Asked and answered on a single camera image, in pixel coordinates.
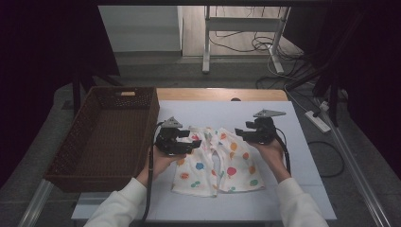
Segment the black stand legs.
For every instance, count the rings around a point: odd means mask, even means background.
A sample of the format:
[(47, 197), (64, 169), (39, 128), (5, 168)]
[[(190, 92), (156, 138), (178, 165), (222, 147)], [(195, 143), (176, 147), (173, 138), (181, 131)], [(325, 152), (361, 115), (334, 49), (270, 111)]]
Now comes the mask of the black stand legs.
[[(115, 79), (112, 79), (108, 75), (97, 75), (97, 77), (110, 83), (111, 85), (122, 86), (122, 83), (118, 82)], [(94, 86), (96, 86), (94, 76), (76, 73), (72, 77), (74, 114), (77, 114), (80, 108), (80, 88), (83, 88), (84, 91), (88, 93), (89, 90)]]

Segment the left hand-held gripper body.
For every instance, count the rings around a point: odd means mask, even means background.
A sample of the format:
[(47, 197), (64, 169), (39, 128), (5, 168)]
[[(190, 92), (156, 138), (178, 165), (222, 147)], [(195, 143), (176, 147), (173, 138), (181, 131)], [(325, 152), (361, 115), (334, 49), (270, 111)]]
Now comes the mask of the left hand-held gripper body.
[(170, 117), (161, 123), (160, 131), (156, 137), (155, 146), (167, 155), (186, 154), (188, 145), (178, 142), (178, 132), (183, 125), (174, 117)]

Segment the black stand with long pole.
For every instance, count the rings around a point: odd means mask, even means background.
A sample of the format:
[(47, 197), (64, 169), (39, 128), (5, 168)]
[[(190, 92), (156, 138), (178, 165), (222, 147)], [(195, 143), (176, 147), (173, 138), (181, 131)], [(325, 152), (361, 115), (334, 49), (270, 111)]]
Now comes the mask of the black stand with long pole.
[(312, 95), (327, 96), (329, 119), (337, 127), (340, 81), (337, 67), (349, 39), (350, 18), (340, 10), (329, 8), (292, 8), (285, 37), (305, 52), (314, 70), (286, 86), (288, 91), (317, 79)]

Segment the person's left hand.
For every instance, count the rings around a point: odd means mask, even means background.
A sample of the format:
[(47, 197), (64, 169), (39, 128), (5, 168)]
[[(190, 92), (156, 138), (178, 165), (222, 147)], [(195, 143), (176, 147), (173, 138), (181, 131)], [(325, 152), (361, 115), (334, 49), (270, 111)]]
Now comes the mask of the person's left hand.
[(167, 154), (158, 150), (156, 147), (154, 147), (152, 151), (153, 151), (152, 161), (147, 159), (143, 170), (136, 177), (136, 180), (143, 186), (148, 186), (148, 183), (150, 181), (155, 180), (173, 162), (179, 161), (186, 157), (185, 154), (168, 156)]

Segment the white cabinet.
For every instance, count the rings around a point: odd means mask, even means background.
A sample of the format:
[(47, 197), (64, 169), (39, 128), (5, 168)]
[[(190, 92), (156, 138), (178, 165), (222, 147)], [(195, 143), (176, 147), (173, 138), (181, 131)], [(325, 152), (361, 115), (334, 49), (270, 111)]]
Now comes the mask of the white cabinet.
[(183, 48), (180, 6), (99, 6), (114, 52), (179, 52)]

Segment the white pants with coloured dots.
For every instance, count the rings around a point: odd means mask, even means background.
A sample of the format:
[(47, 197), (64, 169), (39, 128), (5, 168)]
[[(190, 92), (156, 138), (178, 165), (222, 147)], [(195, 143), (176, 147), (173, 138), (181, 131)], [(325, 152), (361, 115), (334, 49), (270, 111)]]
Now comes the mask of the white pants with coloured dots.
[(173, 192), (216, 197), (218, 192), (250, 192), (265, 186), (241, 137), (223, 128), (190, 127), (189, 131), (189, 136), (180, 142), (200, 141), (200, 146), (176, 162)]

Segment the brown wicker basket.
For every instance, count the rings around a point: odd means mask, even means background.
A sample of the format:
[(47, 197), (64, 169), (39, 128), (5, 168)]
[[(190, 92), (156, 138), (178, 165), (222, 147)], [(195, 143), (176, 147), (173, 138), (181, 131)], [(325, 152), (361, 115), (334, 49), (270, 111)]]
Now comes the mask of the brown wicker basket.
[(94, 87), (44, 173), (67, 193), (123, 188), (143, 169), (159, 115), (154, 87)]

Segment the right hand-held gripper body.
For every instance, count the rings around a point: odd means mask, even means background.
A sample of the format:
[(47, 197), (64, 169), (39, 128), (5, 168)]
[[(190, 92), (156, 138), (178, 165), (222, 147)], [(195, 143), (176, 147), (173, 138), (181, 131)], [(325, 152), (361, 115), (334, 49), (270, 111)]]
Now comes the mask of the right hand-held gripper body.
[(280, 141), (281, 138), (277, 134), (277, 128), (272, 118), (274, 116), (285, 115), (285, 112), (272, 110), (261, 110), (253, 115), (255, 129), (249, 135), (249, 140), (253, 143), (269, 144), (274, 139)]

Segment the person's right hand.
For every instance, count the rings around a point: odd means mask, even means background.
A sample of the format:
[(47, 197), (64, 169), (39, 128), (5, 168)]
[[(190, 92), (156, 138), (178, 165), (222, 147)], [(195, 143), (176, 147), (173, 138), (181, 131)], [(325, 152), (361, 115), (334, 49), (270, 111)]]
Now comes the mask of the person's right hand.
[(283, 163), (284, 152), (280, 143), (276, 139), (269, 144), (251, 143), (251, 146), (259, 151), (263, 160), (267, 164)]

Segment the dark curtain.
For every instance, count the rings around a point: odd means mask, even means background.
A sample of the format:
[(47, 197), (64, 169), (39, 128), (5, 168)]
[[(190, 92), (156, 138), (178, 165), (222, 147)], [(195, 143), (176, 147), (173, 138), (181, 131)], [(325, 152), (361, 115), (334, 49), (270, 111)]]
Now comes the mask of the dark curtain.
[(284, 36), (315, 68), (340, 53), (313, 93), (345, 90), (352, 119), (401, 178), (401, 0), (338, 2), (292, 8)]
[(96, 0), (0, 0), (0, 187), (73, 79), (119, 74)]

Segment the white table mat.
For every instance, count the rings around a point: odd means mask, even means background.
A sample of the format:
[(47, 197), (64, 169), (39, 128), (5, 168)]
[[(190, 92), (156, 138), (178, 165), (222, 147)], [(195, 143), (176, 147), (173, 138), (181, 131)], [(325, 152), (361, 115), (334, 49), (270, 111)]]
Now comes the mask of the white table mat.
[[(245, 123), (261, 110), (281, 112), (274, 125), (287, 138), (292, 176), (311, 195), (323, 216), (336, 214), (328, 199), (318, 169), (294, 107), (289, 101), (168, 101), (160, 102), (159, 119), (175, 117), (184, 127), (224, 128), (228, 131), (246, 128)], [(222, 193), (214, 198), (177, 194), (171, 191), (175, 167), (170, 166), (152, 185), (148, 222), (262, 222), (281, 218), (276, 181), (255, 148), (251, 149), (261, 168), (265, 187), (248, 193)]]

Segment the white power strip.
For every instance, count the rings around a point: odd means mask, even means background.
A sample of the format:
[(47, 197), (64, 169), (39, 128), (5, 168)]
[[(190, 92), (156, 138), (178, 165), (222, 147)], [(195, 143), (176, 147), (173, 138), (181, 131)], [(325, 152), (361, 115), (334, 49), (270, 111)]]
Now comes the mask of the white power strip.
[(322, 133), (331, 131), (331, 128), (319, 117), (319, 112), (308, 111), (305, 113), (305, 117), (316, 126)]

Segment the silver metal rail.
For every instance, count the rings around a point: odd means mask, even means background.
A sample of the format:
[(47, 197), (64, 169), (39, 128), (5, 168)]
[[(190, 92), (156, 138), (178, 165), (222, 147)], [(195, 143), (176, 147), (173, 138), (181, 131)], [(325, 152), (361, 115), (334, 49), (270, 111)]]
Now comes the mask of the silver metal rail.
[(359, 191), (359, 194), (364, 199), (366, 206), (373, 220), (375, 221), (375, 225), (377, 227), (392, 227), (392, 224), (384, 210), (384, 207), (379, 201), (378, 196), (376, 195), (371, 184), (363, 174), (359, 164), (357, 163), (354, 153), (350, 149), (343, 134), (340, 132), (340, 129), (330, 119), (329, 113), (327, 111), (321, 109), (320, 116), (324, 119), (326, 124), (331, 128), (334, 142), (338, 147), (340, 153), (342, 154), (344, 163), (347, 165), (347, 168), (354, 180), (354, 183)]
[(17, 227), (35, 227), (52, 189), (51, 182), (41, 179)]

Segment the white metal desk frame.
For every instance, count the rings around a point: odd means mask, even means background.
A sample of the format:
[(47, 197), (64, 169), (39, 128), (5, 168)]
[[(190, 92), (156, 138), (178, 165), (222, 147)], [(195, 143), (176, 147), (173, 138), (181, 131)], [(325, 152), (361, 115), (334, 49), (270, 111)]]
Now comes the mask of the white metal desk frame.
[(211, 31), (241, 31), (241, 32), (273, 32), (272, 44), (268, 47), (270, 59), (278, 74), (283, 74), (284, 69), (277, 54), (278, 46), (284, 31), (290, 7), (284, 7), (284, 11), (277, 18), (235, 18), (235, 17), (211, 17), (210, 7), (205, 7), (205, 38), (202, 57), (202, 73), (210, 71), (210, 32)]

